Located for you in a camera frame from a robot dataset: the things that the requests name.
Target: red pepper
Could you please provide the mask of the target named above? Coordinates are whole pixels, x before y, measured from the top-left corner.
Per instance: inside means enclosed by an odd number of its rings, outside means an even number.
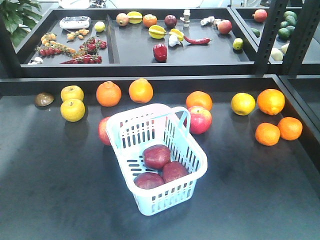
[[[163,43],[159,43],[153,46],[153,56],[159,62],[165,62],[167,60],[168,49]]]
[[[188,43],[195,44],[195,45],[207,44],[211,41],[211,39],[208,37],[204,37],[200,39],[190,39],[190,38],[187,38],[186,35],[184,35],[183,37]]]
[[[91,57],[91,55],[90,55],[90,54],[86,54],[86,55],[77,57],[77,58],[75,58],[75,59],[69,60],[69,61],[61,62],[60,64],[73,64],[73,63],[75,63],[75,61],[82,60],[82,59],[84,59],[85,57]]]

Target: black tray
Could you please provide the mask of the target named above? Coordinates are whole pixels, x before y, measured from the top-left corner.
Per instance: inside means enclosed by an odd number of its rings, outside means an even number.
[[[317,239],[320,235],[319,133],[275,75],[148,77],[150,103],[185,106],[203,90],[214,101],[211,129],[194,138],[205,151],[208,170],[192,198],[154,216],[142,215],[110,146],[98,138],[99,121],[141,106],[128,96],[133,77],[3,79],[0,82],[1,239]],[[101,107],[95,91],[112,80],[122,89],[117,106]],[[79,122],[60,116],[60,91],[76,84],[85,93]],[[255,109],[238,116],[232,96],[255,98],[266,88],[286,95],[281,114]],[[51,92],[49,106],[35,95]],[[259,144],[255,129],[282,117],[301,119],[299,140],[272,147]]]
[[[261,35],[264,30],[265,24],[262,22],[256,22],[252,16],[252,14],[257,9],[265,9],[267,12],[269,11],[268,7],[232,7],[231,8],[234,12],[234,14],[237,16],[239,21],[243,24],[243,26],[247,29],[248,34],[252,38],[252,40],[255,42],[257,49],[259,47],[259,43],[261,40]],[[293,11],[297,15],[299,15],[301,11],[301,7],[288,7],[287,11]],[[260,31],[261,35],[260,37],[256,37],[254,33],[251,31],[251,28],[255,28]],[[278,36],[275,38],[273,47],[280,49],[281,46],[289,43],[290,40],[282,40]],[[319,28],[314,33],[314,36],[311,40],[311,43],[309,45],[308,51],[305,54],[304,60],[302,62],[302,65],[299,69],[299,74],[301,75],[308,75],[308,74],[320,74],[320,30]],[[275,61],[272,57],[269,58],[269,62],[271,63],[271,66],[269,66],[269,73],[273,74],[282,74],[282,61]]]
[[[31,31],[17,49],[17,57],[27,78],[39,77],[126,77],[126,76],[189,76],[218,74],[252,74],[253,61],[256,55],[254,42],[240,24],[230,8],[194,8],[190,9],[190,25],[183,27],[179,17],[183,17],[184,9],[137,9],[142,15],[154,14],[158,25],[165,27],[166,15],[178,18],[176,25],[186,36],[192,39],[209,37],[212,41],[207,45],[190,45],[185,40],[182,45],[168,47],[167,62],[159,63],[154,59],[153,46],[158,43],[168,45],[169,36],[164,39],[154,39],[149,36],[148,28],[139,24],[128,24],[125,27],[117,25],[115,19],[119,13],[128,13],[133,9],[51,9]],[[108,48],[100,50],[102,64],[68,64],[59,63],[70,60],[65,55],[46,56],[42,65],[27,65],[34,57],[39,56],[34,51],[41,45],[40,38],[47,32],[57,34],[57,41],[68,47],[79,49],[83,40],[67,43],[67,31],[59,27],[59,21],[65,17],[88,16],[92,19],[90,36],[95,36],[93,29],[97,21],[104,21],[106,31],[99,33],[99,38],[107,41]],[[210,25],[202,26],[203,18],[215,16],[228,19],[232,23],[232,31],[221,35]],[[244,40],[243,51],[234,51],[232,44],[235,38]]]

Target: green avocado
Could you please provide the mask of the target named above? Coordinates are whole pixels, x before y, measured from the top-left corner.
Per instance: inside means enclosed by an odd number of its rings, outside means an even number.
[[[292,17],[294,17],[295,20],[298,19],[297,14],[293,11],[285,11],[283,14],[283,18],[285,19],[287,16],[292,16]]]
[[[297,21],[295,19],[295,17],[289,15],[289,16],[286,16],[285,20],[289,23],[289,25],[291,26],[295,26],[297,24]]]
[[[281,23],[280,23],[280,28],[282,29],[282,28],[285,28],[285,27],[287,27],[287,26],[289,26],[289,23],[287,22],[287,21],[282,21]]]
[[[296,27],[295,26],[291,26],[291,25],[289,25],[289,26],[286,26],[285,27],[286,29],[288,29],[289,31],[290,31],[290,35],[294,32],[294,30],[296,29]]]
[[[253,34],[254,34],[257,38],[260,37],[260,31],[259,31],[258,29],[252,27],[252,28],[251,28],[251,31],[253,32]]]
[[[285,40],[285,41],[288,40],[290,35],[291,35],[290,34],[290,30],[285,28],[285,27],[280,28],[279,31],[278,31],[278,36],[282,40]]]

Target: basket handle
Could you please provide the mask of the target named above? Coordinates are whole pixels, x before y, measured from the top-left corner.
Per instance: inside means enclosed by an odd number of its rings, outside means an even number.
[[[178,123],[178,127],[180,129],[184,129],[184,128],[182,128],[182,126],[184,125],[184,122],[186,120],[184,135],[187,137],[190,132],[191,115],[190,115],[190,112],[183,106],[175,106],[175,107],[170,108],[169,111],[164,111],[161,113],[154,113],[151,116],[150,115],[143,116],[143,117],[140,117],[139,119],[134,119],[134,120],[124,122],[123,125],[121,126],[121,129],[129,129],[135,123],[153,120],[153,119],[165,117],[167,115],[175,114],[175,113],[179,113],[179,112],[183,112],[183,113],[182,113],[182,116],[181,116],[180,121]]]

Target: black table surface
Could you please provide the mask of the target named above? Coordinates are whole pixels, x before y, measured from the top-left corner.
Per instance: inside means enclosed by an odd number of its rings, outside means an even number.
[[[255,98],[258,92],[250,92]],[[2,240],[315,240],[320,236],[319,181],[298,140],[273,147],[254,138],[261,122],[282,118],[255,109],[238,116],[234,92],[214,92],[211,129],[194,138],[208,169],[192,198],[142,215],[99,121],[139,107],[124,95],[101,107],[86,94],[78,122],[60,115],[60,96],[35,107],[32,95],[0,98],[0,235]],[[186,93],[161,93],[150,103],[184,106]]]

